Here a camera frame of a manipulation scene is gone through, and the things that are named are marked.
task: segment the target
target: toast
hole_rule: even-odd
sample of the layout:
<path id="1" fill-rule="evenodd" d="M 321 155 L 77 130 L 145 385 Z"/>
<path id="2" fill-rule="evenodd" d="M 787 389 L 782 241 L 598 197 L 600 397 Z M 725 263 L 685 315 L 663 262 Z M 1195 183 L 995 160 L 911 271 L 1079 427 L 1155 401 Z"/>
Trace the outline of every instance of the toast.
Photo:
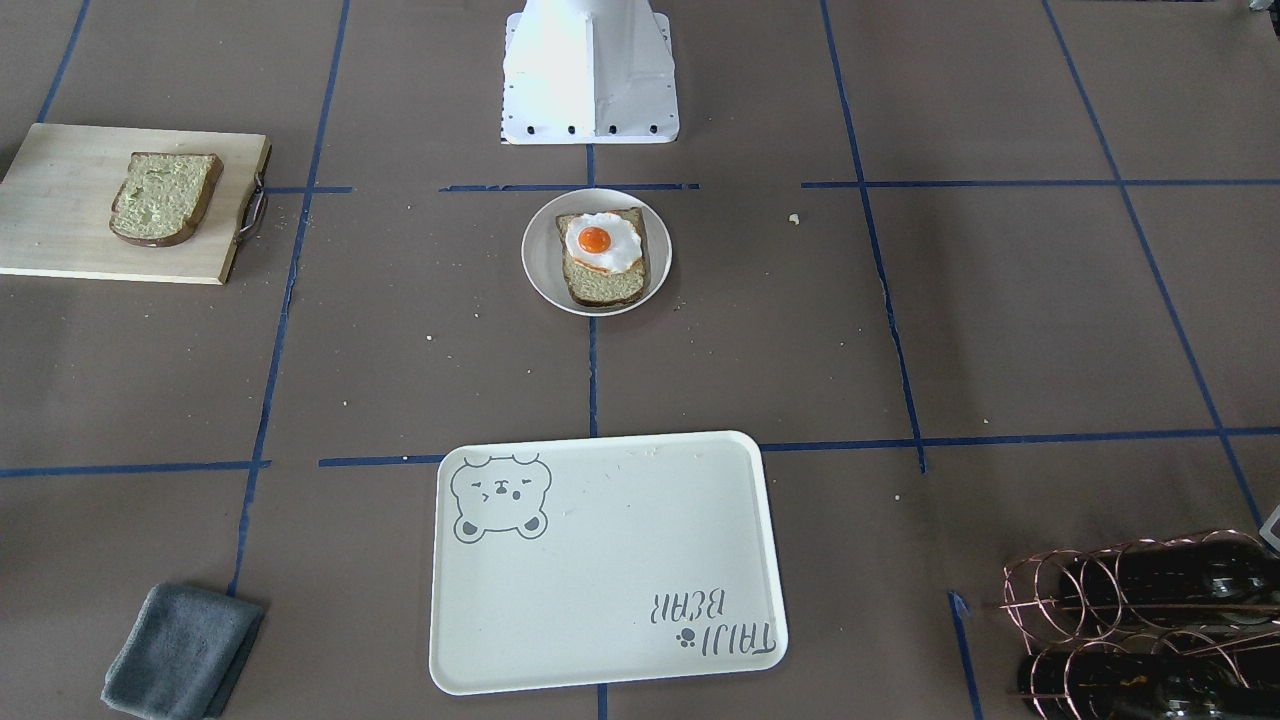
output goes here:
<path id="1" fill-rule="evenodd" d="M 639 208 L 626 210 L 607 210 L 630 223 L 636 234 L 640 236 L 640 259 L 621 273 L 607 274 L 600 270 L 586 268 L 570 256 L 566 243 L 568 224 L 573 218 L 584 213 L 570 215 L 557 215 L 556 227 L 561 236 L 561 255 L 564 265 L 564 283 L 568 293 L 579 305 L 586 307 L 609 307 L 614 305 L 627 305 L 640 300 L 648 286 L 649 258 L 644 231 L 644 217 Z"/>
<path id="2" fill-rule="evenodd" d="M 178 245 L 196 233 L 221 174 L 218 155 L 134 152 L 111 202 L 111 232 L 143 247 Z"/>

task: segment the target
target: orange yolk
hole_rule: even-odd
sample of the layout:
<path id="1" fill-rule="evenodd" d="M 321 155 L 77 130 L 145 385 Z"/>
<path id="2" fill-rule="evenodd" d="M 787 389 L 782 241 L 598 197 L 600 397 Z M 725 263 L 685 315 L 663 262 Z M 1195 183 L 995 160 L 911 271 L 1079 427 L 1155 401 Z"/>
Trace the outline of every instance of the orange yolk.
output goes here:
<path id="1" fill-rule="evenodd" d="M 612 243 L 613 240 L 609 238 L 609 233 L 604 228 L 589 227 L 577 236 L 577 245 L 591 254 L 604 252 Z"/>

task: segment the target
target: bear drawing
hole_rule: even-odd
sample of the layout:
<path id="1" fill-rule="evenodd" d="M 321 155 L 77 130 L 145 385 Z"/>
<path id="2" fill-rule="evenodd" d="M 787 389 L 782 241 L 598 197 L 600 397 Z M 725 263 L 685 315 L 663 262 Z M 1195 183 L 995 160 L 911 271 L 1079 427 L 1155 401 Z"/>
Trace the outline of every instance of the bear drawing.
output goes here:
<path id="1" fill-rule="evenodd" d="M 485 533 L 507 530 L 534 539 L 547 532 L 543 501 L 552 487 L 552 471 L 545 462 L 538 457 L 525 462 L 515 456 L 462 462 L 449 478 L 449 491 L 458 500 L 453 534 L 460 541 L 474 543 Z"/>

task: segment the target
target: wooden cutting board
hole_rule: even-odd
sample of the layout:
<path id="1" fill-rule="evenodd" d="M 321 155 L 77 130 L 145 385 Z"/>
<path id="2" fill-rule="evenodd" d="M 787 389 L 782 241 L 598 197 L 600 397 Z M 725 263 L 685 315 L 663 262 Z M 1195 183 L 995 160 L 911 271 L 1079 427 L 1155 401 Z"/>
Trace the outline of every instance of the wooden cutting board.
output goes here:
<path id="1" fill-rule="evenodd" d="M 225 283 L 269 149 L 262 135 L 36 123 L 0 183 L 0 274 Z M 205 219 L 180 245 L 137 247 L 108 228 L 133 152 L 221 158 Z"/>

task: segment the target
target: folded cloth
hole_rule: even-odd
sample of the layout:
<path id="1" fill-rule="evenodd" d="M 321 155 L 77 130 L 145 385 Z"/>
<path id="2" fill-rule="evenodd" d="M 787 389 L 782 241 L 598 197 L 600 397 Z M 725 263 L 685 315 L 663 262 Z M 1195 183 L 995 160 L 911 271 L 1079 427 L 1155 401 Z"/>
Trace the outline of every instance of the folded cloth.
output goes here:
<path id="1" fill-rule="evenodd" d="M 102 701 L 146 720 L 218 717 L 253 647 L 262 609 L 164 583 L 151 588 Z"/>

